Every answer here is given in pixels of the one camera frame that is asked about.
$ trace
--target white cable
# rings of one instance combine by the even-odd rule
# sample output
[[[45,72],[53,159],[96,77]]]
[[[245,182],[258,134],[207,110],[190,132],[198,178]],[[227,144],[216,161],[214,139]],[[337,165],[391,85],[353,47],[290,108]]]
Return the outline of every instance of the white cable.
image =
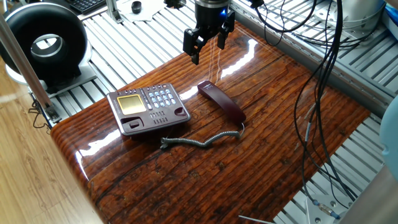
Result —
[[[245,218],[245,219],[247,219],[247,220],[252,220],[252,221],[255,221],[255,222],[259,222],[259,223],[275,224],[275,223],[270,223],[270,222],[258,220],[258,219],[255,219],[255,218],[244,217],[243,215],[238,215],[238,216],[239,216],[240,218]]]

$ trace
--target slatted metal platform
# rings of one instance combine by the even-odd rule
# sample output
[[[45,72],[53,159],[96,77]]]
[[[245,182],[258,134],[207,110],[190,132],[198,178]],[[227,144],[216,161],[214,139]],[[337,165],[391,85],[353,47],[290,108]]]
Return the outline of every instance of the slatted metal platform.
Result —
[[[371,115],[331,156],[333,165],[342,181],[359,195],[368,186],[370,181],[381,170],[383,159],[381,156],[382,144],[379,141],[381,120]],[[329,165],[322,166],[331,171]],[[340,185],[332,180],[333,190],[337,197],[347,195]],[[308,182],[310,194],[332,195],[328,177],[317,172]],[[305,216],[306,201],[304,189],[299,191],[284,209],[274,218],[276,224],[303,224],[307,223]]]

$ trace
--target wooden table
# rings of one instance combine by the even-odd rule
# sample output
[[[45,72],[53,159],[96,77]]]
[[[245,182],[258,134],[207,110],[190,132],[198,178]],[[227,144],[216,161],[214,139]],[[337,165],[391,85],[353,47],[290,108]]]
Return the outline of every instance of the wooden table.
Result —
[[[157,138],[133,141],[122,136],[106,99],[56,125],[52,137],[106,222],[246,222],[238,215],[272,221],[302,187],[303,151],[293,108],[310,74],[237,23],[225,50],[211,40],[198,66],[183,54],[123,90],[173,83],[192,119],[172,135],[204,141],[239,129],[213,102],[198,95],[196,86],[211,80],[245,112],[241,139],[224,137],[209,149],[179,145],[163,151]],[[307,128],[314,86],[315,81],[310,82],[298,104],[301,133]],[[369,112],[329,87],[322,100],[326,144],[332,153]],[[318,140],[315,147],[322,153]],[[308,160],[306,178],[315,171]]]

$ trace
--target black cable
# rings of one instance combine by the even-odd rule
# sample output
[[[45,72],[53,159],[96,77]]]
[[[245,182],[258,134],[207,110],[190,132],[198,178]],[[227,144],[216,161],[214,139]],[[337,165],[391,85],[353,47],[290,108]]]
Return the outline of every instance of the black cable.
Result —
[[[44,127],[46,127],[46,128],[47,128],[46,133],[47,133],[47,134],[50,134],[50,133],[49,133],[49,130],[51,130],[51,129],[50,129],[49,124],[43,123],[43,125],[41,125],[41,126],[37,126],[37,125],[36,125],[37,118],[38,118],[40,115],[42,115],[42,112],[41,112],[41,110],[39,109],[39,102],[38,102],[37,100],[35,100],[35,99],[33,100],[32,107],[29,108],[27,112],[28,112],[28,113],[32,113],[32,114],[36,114],[35,119],[33,120],[33,128],[39,129],[39,128],[44,128]]]
[[[284,0],[282,2],[282,5],[280,6],[280,13],[279,13],[280,19],[282,19],[283,29],[285,29],[285,20],[284,20],[284,17],[282,15],[282,8],[283,8],[285,2],[286,2],[286,0]],[[267,21],[267,19],[268,19],[268,8],[266,8],[266,19],[265,19],[265,21]],[[271,45],[273,47],[276,47],[281,42],[283,36],[284,36],[284,34],[281,33],[278,42],[276,44],[270,44],[269,41],[267,40],[267,26],[266,26],[266,23],[264,23],[264,39],[266,40],[267,44],[269,44],[269,45]]]
[[[282,30],[280,30],[280,29],[277,29],[277,28],[275,28],[275,27],[269,25],[269,24],[267,23],[267,21],[265,21],[264,18],[261,16],[261,13],[260,13],[258,7],[255,8],[255,10],[256,10],[257,15],[259,16],[261,22],[263,22],[264,25],[265,25],[266,27],[272,29],[272,30],[275,31],[275,32],[286,33],[286,32],[293,32],[293,31],[297,30],[298,28],[302,27],[302,26],[312,17],[312,14],[313,14],[313,12],[314,12],[316,6],[317,6],[317,1],[314,0],[314,1],[313,1],[313,4],[312,4],[312,7],[311,7],[310,14],[309,14],[301,23],[299,23],[299,24],[297,24],[295,27],[293,27],[293,28],[291,28],[291,29],[287,29],[287,30],[285,30],[285,28],[283,28]]]
[[[381,9],[381,11],[380,11],[379,18],[377,19],[377,22],[376,22],[376,24],[375,24],[375,26],[373,27],[373,29],[372,29],[371,32],[369,32],[367,35],[365,35],[365,36],[363,36],[363,37],[360,37],[360,38],[357,38],[357,39],[354,39],[354,40],[345,40],[345,41],[342,41],[341,44],[347,44],[347,43],[353,43],[353,42],[358,42],[358,43],[355,43],[355,44],[352,44],[352,45],[341,45],[341,44],[340,44],[340,47],[356,47],[360,42],[366,40],[370,35],[372,35],[372,34],[376,31],[377,27],[379,26],[379,24],[380,24],[381,21],[382,21],[382,16],[383,16],[383,14],[384,14],[384,9],[385,9],[385,8],[386,8],[386,3],[383,4],[382,9]],[[301,34],[294,34],[294,35],[296,35],[296,36],[298,36],[298,37],[302,37],[302,38],[308,39],[308,40],[304,40],[304,41],[306,41],[306,42],[308,42],[308,43],[310,43],[310,44],[321,45],[321,46],[324,46],[325,43],[328,43],[328,44],[329,44],[329,41],[327,41],[327,40],[326,40],[326,41],[324,41],[324,40],[317,40],[317,39],[314,39],[314,38],[311,38],[311,37],[307,37],[307,36],[304,36],[304,35],[301,35]]]
[[[340,37],[341,37],[341,33],[343,31],[343,4],[342,4],[342,0],[337,0],[337,23],[336,23],[336,32],[335,32],[335,38],[333,39],[333,44],[335,45],[334,47],[331,48],[331,55],[329,58],[329,61],[326,65],[326,71],[325,73],[320,77],[320,86],[318,87],[318,99],[317,99],[317,103],[315,104],[315,109],[316,109],[316,113],[317,113],[317,120],[318,120],[318,127],[319,127],[319,133],[320,133],[320,139],[321,139],[321,144],[323,147],[323,150],[325,152],[328,164],[330,165],[333,174],[335,175],[335,177],[338,179],[338,182],[340,183],[341,187],[343,188],[343,190],[346,192],[346,194],[350,197],[350,199],[352,201],[355,200],[355,198],[352,196],[351,192],[346,188],[345,184],[343,184],[342,180],[340,179],[336,169],[334,168],[331,159],[330,159],[330,155],[328,153],[327,150],[327,146],[326,146],[326,142],[325,142],[325,137],[323,135],[323,130],[322,130],[322,116],[321,116],[321,106],[320,106],[320,100],[323,94],[323,91],[326,88],[326,84],[327,81],[329,79],[329,76],[333,70],[334,64],[336,62],[337,59],[337,55],[338,55],[338,50],[339,47],[336,46],[340,46]]]
[[[327,83],[328,77],[330,76],[330,73],[331,73],[331,71],[332,71],[332,68],[333,68],[334,63],[335,63],[336,58],[337,58],[337,54],[338,54],[338,49],[339,49],[339,47],[336,47],[336,46],[340,46],[340,37],[341,37],[341,32],[342,32],[342,20],[340,20],[340,22],[338,23],[338,25],[339,25],[339,26],[336,27],[335,39],[334,39],[334,41],[333,41],[333,43],[332,43],[332,46],[331,46],[330,50],[329,50],[329,51],[327,51],[327,50],[325,51],[325,57],[324,57],[323,61],[321,62],[321,64],[319,65],[319,67],[315,70],[315,72],[313,73],[313,75],[306,81],[306,83],[304,84],[304,86],[303,86],[302,89],[300,90],[299,96],[298,96],[298,98],[297,98],[297,100],[296,100],[295,107],[294,107],[294,123],[295,123],[296,133],[297,133],[297,136],[298,136],[300,142],[301,142],[302,145],[303,145],[303,148],[304,148],[304,152],[303,152],[303,153],[304,153],[304,154],[305,154],[305,153],[308,153],[309,156],[310,156],[310,154],[309,154],[309,152],[307,151],[307,143],[302,141],[302,138],[301,138],[301,135],[300,135],[300,133],[299,133],[298,126],[297,126],[297,105],[298,105],[300,96],[301,96],[301,94],[302,94],[304,88],[308,85],[309,81],[313,78],[313,76],[315,76],[315,74],[316,74],[318,71],[320,71],[320,78],[318,79],[318,82],[317,82],[317,85],[316,85],[316,87],[318,87],[318,97],[316,97],[316,95],[315,95],[315,98],[317,98],[315,110],[317,111],[317,116],[319,116],[319,114],[320,114],[320,113],[319,113],[319,112],[320,112],[320,99],[321,99],[321,97],[322,97],[323,91],[324,91],[324,89],[325,89],[325,87],[326,87],[326,83]],[[328,57],[329,57],[330,59],[329,59],[328,64],[327,64],[327,66],[326,66],[325,72],[323,73],[324,75],[322,75],[322,68],[323,68],[323,65],[324,65],[324,63],[325,63],[325,61],[326,61],[326,59],[327,59]],[[332,170],[333,170],[333,173],[334,173],[335,176],[337,176],[337,177],[333,177],[333,176],[331,176],[331,175],[328,173],[328,171],[324,171],[323,169],[321,169],[321,167],[319,167],[319,166],[315,163],[315,161],[313,160],[313,158],[312,158],[311,156],[310,156],[310,158],[311,158],[312,162],[320,169],[321,172],[325,173],[325,174],[326,174],[327,176],[329,176],[330,178],[336,179],[336,180],[341,184],[341,186],[342,186],[342,188],[345,190],[346,194],[349,195],[349,197],[350,197],[351,199],[353,199],[353,196],[352,196],[351,194],[355,195],[355,193],[354,193],[351,189],[349,189],[348,186],[346,186],[344,183],[342,183],[341,179],[340,179],[340,178],[338,177],[338,175],[335,173],[335,169],[334,169],[334,167],[333,167],[333,164],[331,163],[330,158],[328,158],[328,164],[330,165],[330,167],[331,167]],[[308,192],[308,190],[307,190],[307,186],[305,185],[304,162],[305,162],[305,155],[303,155],[303,161],[302,161],[302,179],[303,179],[303,184],[304,184],[304,189],[305,189],[305,191],[306,191],[306,194],[309,195],[309,192]]]

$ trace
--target cable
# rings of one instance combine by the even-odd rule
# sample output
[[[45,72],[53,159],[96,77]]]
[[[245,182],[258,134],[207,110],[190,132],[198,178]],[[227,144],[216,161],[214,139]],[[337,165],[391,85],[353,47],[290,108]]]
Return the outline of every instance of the cable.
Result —
[[[347,195],[350,197],[350,199],[352,201],[355,200],[355,198],[352,196],[351,192],[346,188],[345,184],[342,183],[336,169],[334,168],[331,159],[330,159],[330,155],[328,153],[327,150],[327,146],[326,146],[326,142],[325,142],[325,138],[323,135],[323,130],[322,130],[322,117],[321,117],[321,107],[320,107],[320,100],[323,94],[323,91],[326,88],[326,84],[328,81],[328,78],[333,70],[334,64],[336,62],[337,59],[337,55],[338,55],[338,49],[339,47],[336,46],[340,46],[340,37],[341,37],[341,33],[343,31],[343,3],[342,0],[337,0],[337,23],[336,23],[336,32],[335,32],[335,38],[333,39],[333,44],[331,47],[331,55],[329,58],[329,61],[326,65],[326,69],[325,69],[325,73],[323,74],[323,76],[320,77],[320,86],[318,87],[318,98],[317,98],[317,103],[315,104],[315,109],[316,109],[316,113],[317,113],[317,120],[318,120],[318,127],[319,127],[319,133],[320,133],[320,139],[321,139],[321,143],[322,143],[322,147],[323,150],[325,152],[328,164],[330,165],[333,174],[335,175],[335,177],[338,179],[338,182],[340,183],[341,187],[343,188],[343,190],[347,193]]]
[[[274,7],[274,8],[277,9],[277,7],[274,6],[273,4],[269,4],[269,3],[264,3],[264,4],[266,6],[271,6],[271,7]],[[292,11],[289,11],[289,10],[283,10],[283,11],[287,12],[287,13],[290,13],[290,14],[293,14],[293,15],[296,15],[296,16],[299,16],[301,18],[305,18],[305,16],[303,16],[303,15],[301,15],[299,13],[296,13],[296,12],[292,12]],[[366,20],[369,20],[370,18],[373,18],[374,16],[376,16],[380,11],[381,11],[381,9],[378,10],[377,12],[375,12],[373,15],[370,15],[370,16],[364,18],[364,19],[358,19],[358,20],[355,20],[355,21],[344,21],[344,22],[347,23],[347,22],[362,22],[362,21],[366,21]],[[327,21],[327,20],[326,19],[314,19],[313,21],[315,22],[315,21]]]
[[[293,31],[297,30],[298,28],[302,27],[302,26],[312,17],[312,14],[313,14],[313,12],[314,12],[316,6],[317,6],[317,1],[313,1],[310,14],[309,14],[301,23],[299,23],[299,24],[297,24],[295,27],[293,27],[293,28],[291,28],[291,29],[287,29],[287,30],[284,29],[284,28],[283,28],[282,30],[280,30],[280,29],[277,29],[277,28],[271,26],[271,25],[268,24],[267,21],[265,21],[264,18],[261,16],[261,13],[260,13],[258,7],[255,8],[255,10],[256,10],[257,15],[259,16],[261,22],[264,23],[264,26],[268,27],[269,29],[272,29],[272,30],[275,31],[275,32],[286,33],[286,32],[293,32]]]
[[[282,16],[282,8],[283,8],[285,2],[286,2],[286,0],[284,0],[284,1],[282,2],[282,5],[280,6],[280,19],[282,19],[283,29],[285,29],[285,21],[284,21],[284,18],[283,18],[283,16]],[[267,21],[267,19],[268,19],[268,9],[266,9],[266,10],[267,10],[267,11],[266,11],[266,19],[265,19],[265,21]],[[267,40],[267,26],[266,26],[266,22],[264,23],[264,39],[266,40],[266,42],[267,42],[268,45],[273,46],[273,47],[276,47],[276,46],[281,42],[283,36],[284,36],[284,34],[281,33],[278,42],[277,42],[276,44],[270,44],[269,41]]]
[[[367,35],[365,35],[364,37],[360,37],[360,38],[358,38],[358,39],[342,41],[341,44],[353,43],[353,42],[358,42],[358,43],[355,43],[355,44],[353,44],[353,45],[340,45],[340,47],[355,47],[355,46],[357,46],[360,42],[366,40],[370,35],[372,35],[372,34],[376,31],[377,27],[379,26],[379,24],[380,24],[381,21],[382,21],[382,15],[383,15],[384,9],[386,8],[385,6],[386,6],[386,3],[384,3],[383,6],[381,7],[381,10],[379,11],[379,12],[380,12],[379,18],[378,18],[378,20],[377,20],[377,22],[376,22],[376,24],[375,24],[375,26],[373,27],[373,29],[372,29],[371,32],[369,32],[369,33],[368,33]],[[297,36],[299,36],[299,37],[303,37],[303,38],[308,39],[308,40],[304,40],[304,41],[309,42],[309,43],[311,43],[311,44],[315,44],[315,45],[324,45],[325,43],[328,43],[328,44],[329,44],[328,41],[317,40],[317,39],[314,39],[314,38],[311,38],[311,37],[306,37],[306,36],[301,35],[301,34],[296,34],[296,33],[295,33],[294,35],[297,35]]]
[[[39,102],[38,102],[37,100],[33,100],[32,107],[29,108],[27,112],[28,112],[28,113],[32,113],[32,114],[36,114],[35,119],[33,120],[33,128],[39,129],[39,128],[44,128],[44,127],[46,127],[46,128],[47,128],[46,133],[47,133],[47,134],[50,134],[50,133],[49,133],[49,130],[50,130],[49,124],[43,123],[43,125],[41,125],[41,126],[37,126],[37,125],[36,125],[37,118],[39,117],[39,115],[42,115],[42,112],[41,112],[41,110],[39,109]]]
[[[314,90],[315,91],[315,99],[316,99],[315,110],[313,111],[313,113],[311,115],[310,121],[312,120],[313,115],[316,112],[317,113],[317,122],[318,123],[322,122],[322,120],[319,118],[320,117],[320,100],[322,98],[323,91],[324,91],[324,89],[326,87],[326,83],[327,83],[328,77],[330,76],[332,68],[333,68],[333,66],[335,64],[335,61],[336,61],[336,58],[337,58],[337,54],[338,54],[338,49],[339,49],[339,46],[340,46],[340,37],[341,37],[341,33],[342,33],[342,15],[341,15],[342,8],[341,7],[342,7],[341,0],[339,0],[338,1],[338,14],[339,14],[340,20],[338,20],[338,22],[337,22],[335,38],[334,38],[334,40],[332,42],[330,50],[327,49],[328,48],[328,42],[326,42],[325,57],[324,57],[323,61],[321,62],[321,64],[318,66],[318,68],[315,70],[315,72],[312,74],[312,76],[305,82],[304,86],[300,90],[299,96],[298,96],[298,98],[296,100],[295,107],[294,107],[294,125],[295,125],[295,128],[296,128],[297,136],[298,136],[298,138],[299,138],[299,140],[300,140],[300,142],[302,143],[302,146],[303,146],[302,179],[303,179],[304,189],[305,189],[305,192],[306,192],[307,195],[310,195],[310,194],[309,194],[309,192],[307,190],[307,186],[305,185],[304,164],[305,164],[305,154],[307,153],[309,156],[310,156],[310,154],[307,151],[307,142],[303,142],[303,140],[301,138],[301,135],[299,133],[299,129],[298,129],[298,125],[297,125],[297,105],[298,105],[299,99],[301,97],[301,94],[302,94],[303,90],[305,89],[305,87],[308,85],[309,81],[315,76],[315,74],[318,71],[320,71],[320,77],[319,77],[319,79],[317,81],[317,85],[315,86],[315,90]],[[326,62],[327,58],[329,58],[329,60],[328,60],[328,63],[326,65],[325,72],[322,72],[323,65]],[[355,198],[354,198],[353,195],[355,195],[355,193],[351,189],[349,189],[348,186],[346,186],[344,183],[342,183],[340,177],[336,173],[336,170],[335,170],[333,164],[331,163],[330,157],[329,157],[328,152],[327,152],[325,140],[324,140],[324,137],[323,137],[323,132],[320,131],[320,133],[322,133],[322,134],[320,134],[320,136],[322,138],[321,139],[322,140],[322,147],[324,148],[325,154],[326,154],[326,158],[328,159],[327,163],[332,168],[332,171],[333,171],[335,177],[332,177],[329,174],[328,170],[324,171],[323,169],[321,169],[319,167],[320,171],[325,173],[329,178],[336,179],[340,183],[341,187],[346,192],[346,194],[352,200],[354,200]],[[310,158],[311,158],[312,162],[318,167],[318,165],[315,163],[313,158],[312,157],[310,157]]]
[[[242,123],[242,133],[240,134],[239,131],[224,131],[222,133],[218,133],[216,135],[214,135],[213,137],[207,139],[205,142],[200,142],[197,140],[192,140],[192,139],[187,139],[187,138],[162,138],[162,145],[161,145],[161,149],[165,149],[167,148],[167,146],[169,146],[169,144],[177,144],[177,143],[184,143],[184,144],[190,144],[193,146],[198,146],[198,147],[208,147],[210,146],[214,141],[216,141],[217,139],[220,139],[224,136],[234,136],[236,138],[240,138],[242,137],[243,133],[244,133],[244,125]]]

